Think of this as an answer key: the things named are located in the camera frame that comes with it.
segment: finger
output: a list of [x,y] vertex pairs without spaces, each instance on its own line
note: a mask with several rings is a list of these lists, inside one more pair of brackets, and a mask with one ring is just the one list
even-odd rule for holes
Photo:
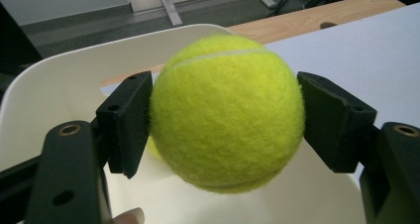
[[144,224],[144,223],[145,223],[145,213],[140,207],[124,212],[114,218],[114,224]]

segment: tennis ball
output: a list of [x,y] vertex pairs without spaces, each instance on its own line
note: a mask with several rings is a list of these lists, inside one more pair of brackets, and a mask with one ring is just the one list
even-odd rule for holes
[[219,193],[264,185],[295,154],[304,106],[294,73],[264,46],[215,35],[163,67],[150,107],[162,159],[186,182]]

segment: yellow tennis ball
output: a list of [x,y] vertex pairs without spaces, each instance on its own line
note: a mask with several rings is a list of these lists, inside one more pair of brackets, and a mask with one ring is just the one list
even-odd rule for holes
[[304,106],[294,73],[264,46],[233,35],[175,55],[151,97],[151,134],[163,160],[209,191],[250,191],[295,154]]

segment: wooden table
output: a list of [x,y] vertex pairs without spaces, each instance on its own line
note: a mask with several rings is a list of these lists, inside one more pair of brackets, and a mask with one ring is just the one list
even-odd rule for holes
[[320,30],[322,23],[345,24],[404,7],[398,0],[343,0],[231,27],[234,33],[262,44]]

